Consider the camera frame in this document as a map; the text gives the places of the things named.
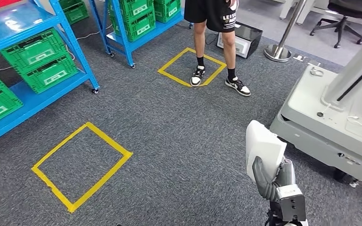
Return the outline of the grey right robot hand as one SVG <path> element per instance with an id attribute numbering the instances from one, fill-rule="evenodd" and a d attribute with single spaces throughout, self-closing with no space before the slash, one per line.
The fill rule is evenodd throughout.
<path id="1" fill-rule="evenodd" d="M 255 157 L 252 165 L 253 175 L 258 188 L 280 187 L 295 184 L 295 170 L 291 160 L 282 157 L 281 163 L 276 168 L 276 175 L 271 176 L 264 167 L 260 157 Z"/>

